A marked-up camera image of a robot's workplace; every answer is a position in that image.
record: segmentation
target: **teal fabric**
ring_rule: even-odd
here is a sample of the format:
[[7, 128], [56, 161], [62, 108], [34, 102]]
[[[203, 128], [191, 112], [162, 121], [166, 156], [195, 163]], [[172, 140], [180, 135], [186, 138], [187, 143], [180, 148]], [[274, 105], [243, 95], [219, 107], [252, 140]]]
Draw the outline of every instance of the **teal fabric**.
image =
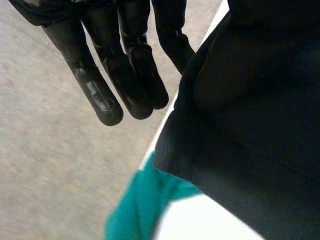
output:
[[155, 226], [170, 201], [201, 191], [191, 183], [152, 166], [154, 152], [138, 171], [105, 225], [105, 240], [151, 240]]

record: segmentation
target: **black sleeve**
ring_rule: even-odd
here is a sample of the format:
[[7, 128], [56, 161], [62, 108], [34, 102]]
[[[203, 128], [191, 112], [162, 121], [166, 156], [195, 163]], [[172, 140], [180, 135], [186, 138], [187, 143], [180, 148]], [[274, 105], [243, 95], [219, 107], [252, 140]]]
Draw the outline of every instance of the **black sleeve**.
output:
[[301, 29], [320, 23], [319, 0], [228, 0], [232, 21], [242, 26]]

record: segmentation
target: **black fabric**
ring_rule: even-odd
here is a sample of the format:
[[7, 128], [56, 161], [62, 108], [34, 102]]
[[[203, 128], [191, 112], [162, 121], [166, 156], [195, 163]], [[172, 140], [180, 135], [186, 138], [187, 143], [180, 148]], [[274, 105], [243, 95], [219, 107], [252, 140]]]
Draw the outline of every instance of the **black fabric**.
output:
[[153, 165], [193, 183], [266, 239], [318, 239], [319, 31], [311, 27], [313, 41], [250, 93], [204, 112], [194, 103], [194, 82], [217, 33], [231, 23], [228, 13], [184, 72]]

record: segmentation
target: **white surface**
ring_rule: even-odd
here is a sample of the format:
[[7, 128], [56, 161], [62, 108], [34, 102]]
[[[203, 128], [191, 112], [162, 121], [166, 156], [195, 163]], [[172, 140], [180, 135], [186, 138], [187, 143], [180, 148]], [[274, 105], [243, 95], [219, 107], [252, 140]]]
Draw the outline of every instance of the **white surface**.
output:
[[206, 195], [171, 203], [153, 240], [263, 240]]

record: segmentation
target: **prosthetic hand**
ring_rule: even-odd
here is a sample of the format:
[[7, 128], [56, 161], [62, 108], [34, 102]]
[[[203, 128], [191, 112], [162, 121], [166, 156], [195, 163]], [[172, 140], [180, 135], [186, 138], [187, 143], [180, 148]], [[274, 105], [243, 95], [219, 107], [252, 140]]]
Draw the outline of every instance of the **prosthetic hand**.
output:
[[[146, 33], [150, 0], [10, 0], [33, 25], [41, 26], [61, 52], [100, 121], [114, 126], [123, 110], [87, 46], [87, 29], [99, 59], [129, 113], [138, 120], [169, 101]], [[182, 33], [186, 0], [153, 0], [159, 42], [180, 73], [194, 55]], [[125, 53], [120, 44], [123, 39]]]

